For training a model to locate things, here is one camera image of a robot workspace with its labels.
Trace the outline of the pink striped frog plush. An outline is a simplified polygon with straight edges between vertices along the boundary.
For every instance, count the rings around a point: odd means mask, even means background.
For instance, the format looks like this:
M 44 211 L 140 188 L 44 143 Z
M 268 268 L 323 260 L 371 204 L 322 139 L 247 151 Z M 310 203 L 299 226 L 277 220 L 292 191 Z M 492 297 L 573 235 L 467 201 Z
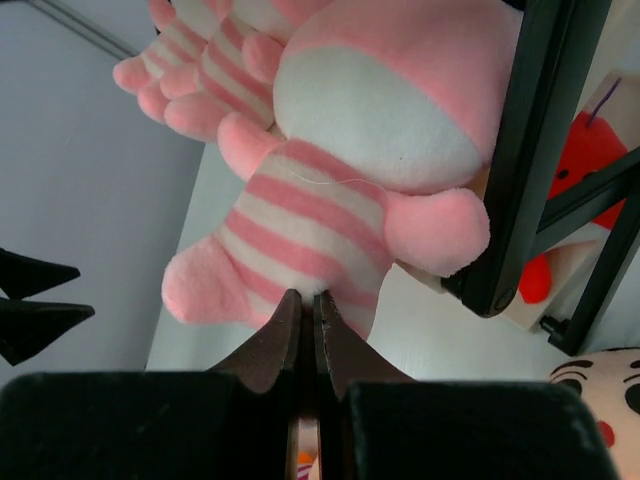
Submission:
M 136 96 L 141 110 L 162 123 L 168 99 L 160 81 L 197 60 L 225 14 L 213 1 L 149 1 L 151 20 L 159 31 L 140 54 L 113 69 L 116 84 Z
M 274 123 L 272 84 L 279 57 L 316 1 L 213 1 L 225 14 L 190 65 L 166 75 L 164 124 L 211 142 L 221 120 L 239 113 L 262 129 Z
M 288 42 L 278 135 L 238 114 L 218 145 L 244 187 L 178 253 L 166 309 L 260 328 L 284 293 L 329 292 L 367 337 L 395 262 L 438 277 L 487 248 L 469 183 L 491 161 L 524 12 L 503 1 L 335 1 Z

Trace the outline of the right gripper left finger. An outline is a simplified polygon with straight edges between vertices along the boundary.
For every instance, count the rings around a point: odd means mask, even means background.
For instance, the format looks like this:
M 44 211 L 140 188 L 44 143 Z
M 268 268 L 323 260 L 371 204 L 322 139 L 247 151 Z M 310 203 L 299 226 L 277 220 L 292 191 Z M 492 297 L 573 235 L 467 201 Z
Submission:
M 302 301 L 206 371 L 30 374 L 1 392 L 5 479 L 293 479 Z

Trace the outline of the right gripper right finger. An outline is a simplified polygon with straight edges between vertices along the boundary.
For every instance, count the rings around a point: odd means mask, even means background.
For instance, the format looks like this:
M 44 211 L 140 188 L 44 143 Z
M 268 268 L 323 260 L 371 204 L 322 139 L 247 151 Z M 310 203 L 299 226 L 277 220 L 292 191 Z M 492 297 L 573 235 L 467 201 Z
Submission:
M 323 479 L 614 479 L 595 421 L 543 382 L 418 381 L 315 298 Z

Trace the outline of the boy doll near shelf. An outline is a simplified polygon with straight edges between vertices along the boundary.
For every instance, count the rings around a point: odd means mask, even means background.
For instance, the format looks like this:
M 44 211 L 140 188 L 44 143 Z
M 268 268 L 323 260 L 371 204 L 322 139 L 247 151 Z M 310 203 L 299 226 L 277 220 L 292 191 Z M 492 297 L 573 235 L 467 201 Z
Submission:
M 588 406 L 622 479 L 639 477 L 639 349 L 588 353 L 557 366 L 549 381 Z

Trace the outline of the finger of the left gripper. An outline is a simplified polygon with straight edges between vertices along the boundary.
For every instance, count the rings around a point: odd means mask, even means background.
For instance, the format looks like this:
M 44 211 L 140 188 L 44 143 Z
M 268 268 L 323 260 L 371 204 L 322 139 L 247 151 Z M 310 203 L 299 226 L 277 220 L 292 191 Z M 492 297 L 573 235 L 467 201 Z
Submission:
M 94 314 L 89 305 L 2 298 L 1 356 L 19 365 Z
M 24 299 L 68 283 L 81 275 L 76 267 L 46 262 L 1 249 L 1 290 Z

